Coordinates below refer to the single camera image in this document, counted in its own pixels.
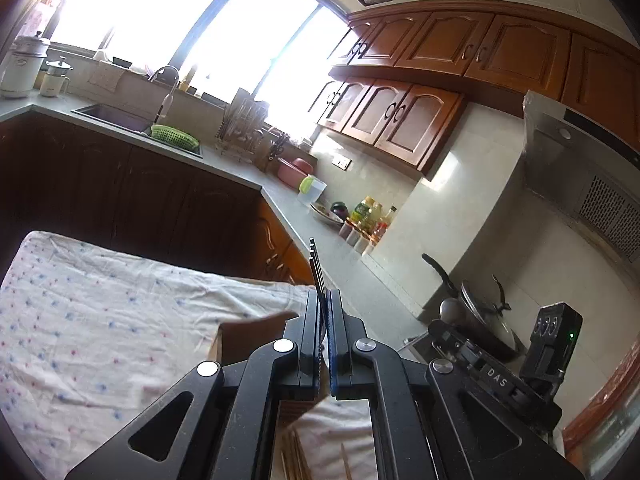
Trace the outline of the yellow oil bottle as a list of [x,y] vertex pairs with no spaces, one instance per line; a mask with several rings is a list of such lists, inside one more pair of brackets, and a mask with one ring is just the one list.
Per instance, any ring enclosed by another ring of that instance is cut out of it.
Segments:
[[358,203],[349,215],[349,219],[353,224],[366,220],[371,213],[375,200],[371,196],[365,197],[360,203]]

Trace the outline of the wooden utensil holder box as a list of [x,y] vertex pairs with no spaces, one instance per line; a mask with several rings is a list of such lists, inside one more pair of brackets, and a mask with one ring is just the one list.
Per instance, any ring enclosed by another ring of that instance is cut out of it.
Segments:
[[[286,324],[300,318],[293,311],[281,311],[262,318],[242,318],[239,321],[222,322],[209,348],[208,358],[218,361],[221,365],[230,365],[247,360],[250,355],[262,347],[284,336]],[[282,457],[285,448],[283,435],[288,433],[288,427],[297,422],[303,414],[309,412],[329,395],[328,368],[320,359],[320,390],[312,400],[282,400],[271,402],[268,412],[268,430],[272,435],[272,460],[270,479],[292,479],[288,467]]]

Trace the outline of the chrome kitchen faucet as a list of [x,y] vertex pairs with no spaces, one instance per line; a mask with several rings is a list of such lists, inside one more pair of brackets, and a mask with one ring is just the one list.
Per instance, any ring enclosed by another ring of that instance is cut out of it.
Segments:
[[179,84],[179,71],[178,68],[172,65],[164,65],[158,68],[151,76],[149,76],[149,82],[160,81],[167,87],[166,93],[160,102],[160,106],[155,114],[153,119],[153,124],[158,124],[162,119],[164,119],[171,107],[172,102],[174,102],[174,95],[178,88]]

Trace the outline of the wooden upper cabinets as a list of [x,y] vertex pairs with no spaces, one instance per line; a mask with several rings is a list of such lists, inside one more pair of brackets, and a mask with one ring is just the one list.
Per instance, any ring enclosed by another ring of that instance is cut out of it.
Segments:
[[528,92],[638,152],[639,50],[597,25],[501,0],[389,4],[347,24],[319,125],[414,170],[432,170],[466,104],[521,116]]

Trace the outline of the green sink basket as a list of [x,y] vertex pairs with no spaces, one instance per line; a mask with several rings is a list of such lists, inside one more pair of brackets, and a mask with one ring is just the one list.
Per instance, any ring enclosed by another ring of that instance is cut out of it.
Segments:
[[153,139],[186,151],[196,152],[200,146],[200,141],[194,136],[174,127],[155,124],[151,126],[150,133]]

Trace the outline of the steel range hood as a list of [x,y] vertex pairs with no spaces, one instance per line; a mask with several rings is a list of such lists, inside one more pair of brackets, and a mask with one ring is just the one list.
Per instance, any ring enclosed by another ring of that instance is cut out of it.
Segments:
[[527,187],[639,265],[639,152],[572,108],[523,101]]

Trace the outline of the dish drying rack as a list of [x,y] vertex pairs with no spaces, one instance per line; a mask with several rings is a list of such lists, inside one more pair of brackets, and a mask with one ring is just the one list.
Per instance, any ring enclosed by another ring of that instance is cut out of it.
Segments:
[[232,102],[224,110],[224,118],[215,138],[215,146],[222,154],[252,162],[256,148],[262,142],[262,127],[269,105],[255,101],[250,92],[239,88]]

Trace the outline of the black wok with lid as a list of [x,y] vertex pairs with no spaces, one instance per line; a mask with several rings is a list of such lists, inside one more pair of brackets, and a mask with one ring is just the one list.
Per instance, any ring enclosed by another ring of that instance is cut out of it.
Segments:
[[458,333],[471,339],[483,350],[503,363],[515,361],[523,349],[522,342],[503,318],[504,311],[510,311],[506,294],[498,278],[493,276],[499,291],[498,304],[486,304],[472,292],[469,281],[454,284],[449,274],[431,256],[421,255],[439,275],[447,296],[439,305],[439,318],[452,326]]

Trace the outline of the plate with food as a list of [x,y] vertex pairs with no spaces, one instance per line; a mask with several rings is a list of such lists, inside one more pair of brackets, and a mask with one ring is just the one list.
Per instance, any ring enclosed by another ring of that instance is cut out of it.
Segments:
[[340,216],[334,214],[333,211],[330,211],[320,203],[311,203],[309,207],[322,222],[330,226],[342,226],[344,223],[344,220]]

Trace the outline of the white rice cooker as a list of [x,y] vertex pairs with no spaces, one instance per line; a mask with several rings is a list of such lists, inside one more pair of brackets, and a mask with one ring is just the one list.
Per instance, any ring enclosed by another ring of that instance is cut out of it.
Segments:
[[32,90],[43,61],[47,57],[50,40],[36,32],[34,36],[18,36],[4,63],[1,96],[21,99]]

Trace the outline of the clear jug green lid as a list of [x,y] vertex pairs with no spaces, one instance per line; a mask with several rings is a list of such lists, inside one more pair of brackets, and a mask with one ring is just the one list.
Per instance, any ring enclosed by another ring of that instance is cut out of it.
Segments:
[[297,198],[304,204],[312,204],[320,198],[325,189],[326,182],[318,179],[313,174],[308,174],[299,183]]

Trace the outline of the floral white tablecloth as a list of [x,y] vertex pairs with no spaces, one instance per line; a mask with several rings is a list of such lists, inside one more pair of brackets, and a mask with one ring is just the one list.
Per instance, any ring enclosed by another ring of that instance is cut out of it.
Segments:
[[308,292],[30,232],[1,283],[2,415],[61,479],[204,361],[222,324],[301,314]]

